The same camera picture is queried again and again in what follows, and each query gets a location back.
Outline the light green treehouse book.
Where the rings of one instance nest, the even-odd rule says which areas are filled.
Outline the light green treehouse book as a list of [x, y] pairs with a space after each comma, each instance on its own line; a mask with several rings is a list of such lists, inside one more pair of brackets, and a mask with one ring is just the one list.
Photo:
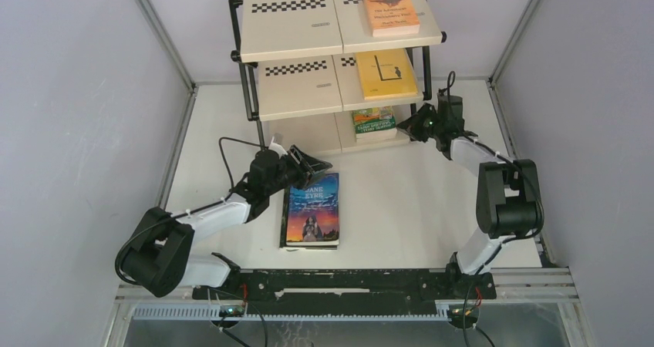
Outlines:
[[370, 131], [365, 133], [355, 132], [355, 140], [358, 144], [376, 143], [394, 139], [396, 133], [396, 129]]

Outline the dark green treehouse book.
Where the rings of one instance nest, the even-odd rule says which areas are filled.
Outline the dark green treehouse book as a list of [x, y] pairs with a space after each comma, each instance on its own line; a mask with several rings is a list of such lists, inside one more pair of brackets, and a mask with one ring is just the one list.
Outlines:
[[350, 114], [356, 134], [387, 131], [396, 127], [395, 113], [391, 106], [358, 109]]

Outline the yellow book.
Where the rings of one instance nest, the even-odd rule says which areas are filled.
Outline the yellow book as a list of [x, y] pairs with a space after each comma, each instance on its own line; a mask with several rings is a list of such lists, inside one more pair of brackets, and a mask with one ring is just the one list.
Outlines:
[[363, 99], [391, 99], [419, 93], [412, 64], [405, 49], [355, 54]]

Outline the orange paperback book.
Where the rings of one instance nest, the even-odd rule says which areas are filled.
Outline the orange paperback book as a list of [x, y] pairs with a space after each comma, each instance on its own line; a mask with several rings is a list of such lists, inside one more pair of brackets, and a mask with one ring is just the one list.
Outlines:
[[420, 31], [420, 20], [412, 0], [362, 0], [375, 38], [413, 35]]

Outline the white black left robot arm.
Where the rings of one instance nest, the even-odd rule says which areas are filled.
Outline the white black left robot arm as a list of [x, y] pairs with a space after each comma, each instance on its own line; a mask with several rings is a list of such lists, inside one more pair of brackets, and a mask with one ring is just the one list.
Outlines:
[[232, 298], [241, 288], [237, 265], [218, 253], [192, 254], [193, 247], [225, 228], [253, 221], [268, 208], [271, 196], [290, 187], [310, 187], [331, 168], [297, 146], [286, 150], [273, 143], [255, 154], [248, 172], [219, 201], [179, 214], [161, 207], [147, 210], [118, 250], [114, 271], [157, 298], [184, 286], [212, 288], [222, 298]]

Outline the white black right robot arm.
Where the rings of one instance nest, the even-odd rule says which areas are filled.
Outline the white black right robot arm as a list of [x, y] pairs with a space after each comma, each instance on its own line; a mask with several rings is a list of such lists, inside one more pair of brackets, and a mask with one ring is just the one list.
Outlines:
[[477, 178], [477, 229], [453, 254], [450, 262], [457, 269], [445, 278], [448, 292], [457, 298], [467, 297], [476, 288], [475, 276], [489, 272], [502, 248], [532, 239], [544, 227], [535, 162], [509, 159], [465, 130], [464, 124], [462, 98], [441, 96], [436, 105], [424, 104], [396, 126], [412, 141], [434, 140], [448, 160]]

